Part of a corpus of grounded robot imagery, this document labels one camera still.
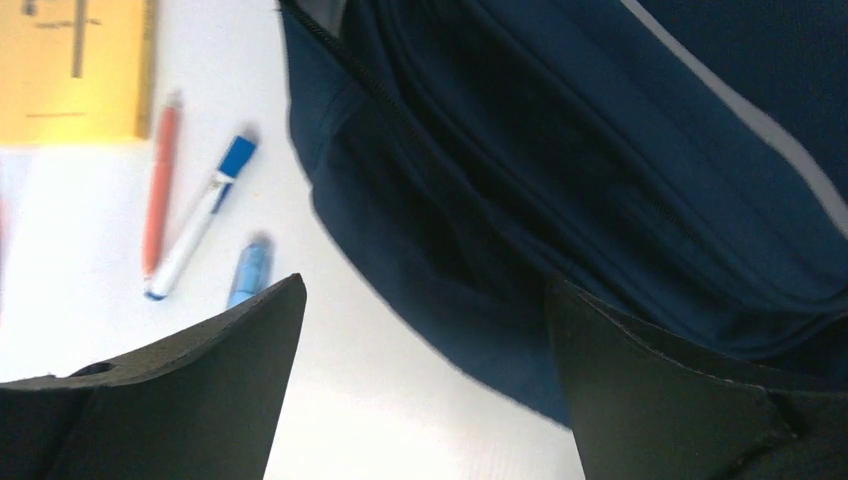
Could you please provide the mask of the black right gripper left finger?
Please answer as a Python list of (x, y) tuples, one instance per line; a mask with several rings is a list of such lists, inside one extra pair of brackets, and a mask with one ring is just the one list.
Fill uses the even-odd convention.
[(306, 299), (294, 274), (68, 377), (3, 384), (2, 477), (262, 478)]

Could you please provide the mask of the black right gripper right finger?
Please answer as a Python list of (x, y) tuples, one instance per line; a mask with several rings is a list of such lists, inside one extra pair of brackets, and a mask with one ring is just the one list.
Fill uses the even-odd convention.
[(546, 323), (589, 479), (843, 479), (847, 387), (732, 359), (571, 283)]

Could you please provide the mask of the navy blue student backpack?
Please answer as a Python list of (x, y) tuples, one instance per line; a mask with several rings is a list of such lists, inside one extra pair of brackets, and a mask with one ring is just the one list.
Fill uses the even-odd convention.
[(289, 126), (352, 265), (568, 420), (562, 277), (719, 354), (847, 378), (843, 1), (284, 1)]

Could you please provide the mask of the yellow paperback book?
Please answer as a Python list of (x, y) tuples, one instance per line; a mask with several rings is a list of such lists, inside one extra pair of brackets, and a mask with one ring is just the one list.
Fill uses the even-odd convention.
[(1, 143), (149, 136), (155, 1), (1, 3)]

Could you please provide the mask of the white marker blue cap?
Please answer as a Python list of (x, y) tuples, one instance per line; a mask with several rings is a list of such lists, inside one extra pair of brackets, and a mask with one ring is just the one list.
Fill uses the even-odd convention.
[(144, 291), (145, 298), (152, 301), (161, 301), (171, 294), (220, 211), (240, 172), (253, 157), (258, 143), (259, 134), (253, 128), (245, 128), (233, 138), (232, 143), (208, 178), (199, 198), (190, 210), (176, 240), (147, 281)]

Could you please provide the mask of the orange pen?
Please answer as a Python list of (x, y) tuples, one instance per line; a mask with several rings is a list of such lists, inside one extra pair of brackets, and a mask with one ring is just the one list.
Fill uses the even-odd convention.
[(141, 272), (145, 280), (155, 272), (162, 254), (182, 106), (181, 91), (171, 92), (164, 105), (157, 131), (142, 239)]

